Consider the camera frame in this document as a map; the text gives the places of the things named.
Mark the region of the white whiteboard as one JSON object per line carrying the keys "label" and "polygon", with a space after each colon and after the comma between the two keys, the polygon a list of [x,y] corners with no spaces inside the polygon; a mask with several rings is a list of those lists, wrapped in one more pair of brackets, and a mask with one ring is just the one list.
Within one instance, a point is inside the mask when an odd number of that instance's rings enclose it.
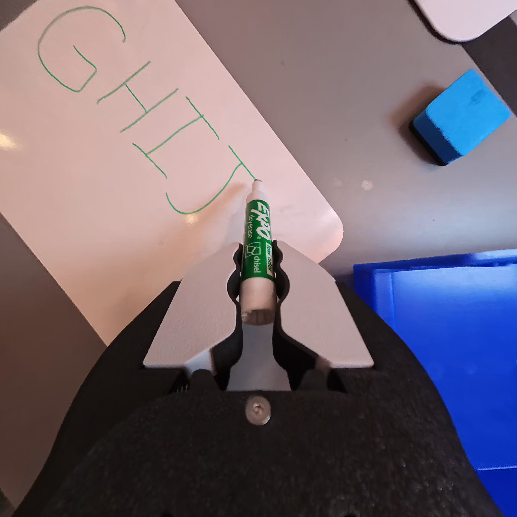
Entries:
{"label": "white whiteboard", "polygon": [[315,262],[343,223],[175,1],[37,1],[1,30],[1,213],[105,343],[240,240]]}

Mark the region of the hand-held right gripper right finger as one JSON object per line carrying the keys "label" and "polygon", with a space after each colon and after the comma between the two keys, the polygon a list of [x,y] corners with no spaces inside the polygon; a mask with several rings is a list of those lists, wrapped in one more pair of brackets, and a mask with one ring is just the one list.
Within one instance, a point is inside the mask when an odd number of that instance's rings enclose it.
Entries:
{"label": "hand-held right gripper right finger", "polygon": [[335,279],[284,241],[274,241],[274,257],[273,353],[291,390],[327,389],[338,385],[332,371],[371,369],[374,360]]}

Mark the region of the black table mat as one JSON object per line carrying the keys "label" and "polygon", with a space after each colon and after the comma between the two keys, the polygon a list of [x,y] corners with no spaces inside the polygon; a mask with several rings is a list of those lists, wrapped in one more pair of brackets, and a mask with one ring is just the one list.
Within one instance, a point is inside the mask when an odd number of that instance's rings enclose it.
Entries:
{"label": "black table mat", "polygon": [[516,24],[512,17],[462,47],[516,115]]}

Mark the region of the blue plastic bin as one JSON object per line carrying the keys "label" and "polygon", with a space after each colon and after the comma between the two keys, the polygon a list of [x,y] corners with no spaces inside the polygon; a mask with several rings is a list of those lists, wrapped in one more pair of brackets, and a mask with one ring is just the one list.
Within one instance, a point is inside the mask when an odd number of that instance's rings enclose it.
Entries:
{"label": "blue plastic bin", "polygon": [[516,516],[516,249],[356,264],[353,275],[436,385],[495,503]]}

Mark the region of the blue whiteboard eraser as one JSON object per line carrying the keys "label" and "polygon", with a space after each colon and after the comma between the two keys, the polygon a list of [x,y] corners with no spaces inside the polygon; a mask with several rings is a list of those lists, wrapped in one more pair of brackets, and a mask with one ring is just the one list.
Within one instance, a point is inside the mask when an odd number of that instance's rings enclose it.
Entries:
{"label": "blue whiteboard eraser", "polygon": [[446,166],[470,153],[512,115],[480,73],[468,70],[409,124],[410,131]]}

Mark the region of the green whiteboard marker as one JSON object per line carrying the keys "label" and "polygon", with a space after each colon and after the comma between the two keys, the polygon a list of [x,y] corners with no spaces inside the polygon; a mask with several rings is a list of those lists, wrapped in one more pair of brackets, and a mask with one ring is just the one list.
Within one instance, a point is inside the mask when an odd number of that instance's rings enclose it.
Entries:
{"label": "green whiteboard marker", "polygon": [[259,179],[254,180],[246,198],[239,304],[244,324],[264,326],[275,319],[277,294],[271,214]]}

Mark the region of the white document stand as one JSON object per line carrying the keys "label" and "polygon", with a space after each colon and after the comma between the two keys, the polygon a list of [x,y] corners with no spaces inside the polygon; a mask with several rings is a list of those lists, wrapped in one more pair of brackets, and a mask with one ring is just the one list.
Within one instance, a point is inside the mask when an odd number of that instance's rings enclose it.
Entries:
{"label": "white document stand", "polygon": [[431,28],[443,39],[472,41],[516,11],[516,1],[415,1]]}

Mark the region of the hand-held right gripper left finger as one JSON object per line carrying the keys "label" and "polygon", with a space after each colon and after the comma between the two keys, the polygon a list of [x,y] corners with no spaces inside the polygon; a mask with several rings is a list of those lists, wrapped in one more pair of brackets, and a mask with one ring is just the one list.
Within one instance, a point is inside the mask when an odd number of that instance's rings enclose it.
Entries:
{"label": "hand-held right gripper left finger", "polygon": [[232,242],[180,281],[145,356],[146,368],[174,368],[191,378],[209,371],[221,390],[243,349],[240,290],[242,245]]}

